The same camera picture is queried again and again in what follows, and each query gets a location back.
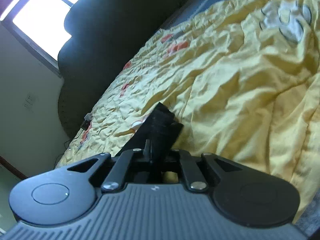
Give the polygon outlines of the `black pants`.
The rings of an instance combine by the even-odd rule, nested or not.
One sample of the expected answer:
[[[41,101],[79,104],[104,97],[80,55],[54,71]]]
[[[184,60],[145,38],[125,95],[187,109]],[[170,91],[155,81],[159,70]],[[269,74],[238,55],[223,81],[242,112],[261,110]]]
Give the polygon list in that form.
[[[183,124],[178,122],[174,113],[159,102],[134,136],[116,156],[120,156],[126,150],[143,149],[146,142],[149,141],[151,143],[150,159],[152,161],[160,161],[164,159],[164,155],[172,148],[182,129]]]

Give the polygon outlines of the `black power adapter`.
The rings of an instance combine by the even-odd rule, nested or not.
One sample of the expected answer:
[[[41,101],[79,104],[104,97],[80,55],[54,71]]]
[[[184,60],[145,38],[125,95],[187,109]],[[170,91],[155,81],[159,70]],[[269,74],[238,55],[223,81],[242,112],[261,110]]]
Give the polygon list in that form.
[[[86,131],[89,128],[91,121],[92,121],[92,113],[87,113],[84,117],[84,120],[83,120],[80,128],[83,129],[84,131]]]

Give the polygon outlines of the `yellow floral bed sheet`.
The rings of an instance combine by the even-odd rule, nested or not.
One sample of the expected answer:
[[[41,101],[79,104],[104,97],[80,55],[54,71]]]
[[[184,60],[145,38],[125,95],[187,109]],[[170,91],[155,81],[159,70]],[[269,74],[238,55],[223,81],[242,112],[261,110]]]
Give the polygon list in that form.
[[[158,31],[58,166],[115,155],[157,103],[184,126],[176,148],[290,182],[300,217],[319,190],[319,0],[226,0]]]

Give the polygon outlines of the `dark cloud-shaped headboard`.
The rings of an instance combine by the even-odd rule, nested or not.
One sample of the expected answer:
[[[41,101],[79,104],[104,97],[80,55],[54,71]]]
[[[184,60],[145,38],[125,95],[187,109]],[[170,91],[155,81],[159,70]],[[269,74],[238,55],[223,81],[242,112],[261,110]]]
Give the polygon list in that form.
[[[160,26],[188,0],[78,0],[64,21],[71,38],[58,54],[58,114],[75,137],[84,117]]]

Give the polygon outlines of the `window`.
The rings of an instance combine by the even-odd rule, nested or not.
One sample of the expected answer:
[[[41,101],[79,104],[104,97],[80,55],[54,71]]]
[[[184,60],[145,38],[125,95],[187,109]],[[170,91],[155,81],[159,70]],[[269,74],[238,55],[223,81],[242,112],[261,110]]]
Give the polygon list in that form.
[[[39,61],[60,75],[57,56],[71,38],[64,21],[78,0],[1,0],[1,24]]]

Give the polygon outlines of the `white wall socket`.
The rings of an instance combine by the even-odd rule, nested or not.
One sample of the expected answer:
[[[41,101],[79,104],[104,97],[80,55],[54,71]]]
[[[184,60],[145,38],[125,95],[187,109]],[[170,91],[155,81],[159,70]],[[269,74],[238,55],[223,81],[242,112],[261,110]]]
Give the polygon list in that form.
[[[27,96],[25,97],[23,106],[26,110],[32,112],[33,107],[35,103],[37,103],[37,101],[38,101],[38,97],[36,95],[34,95],[33,93],[28,93]]]

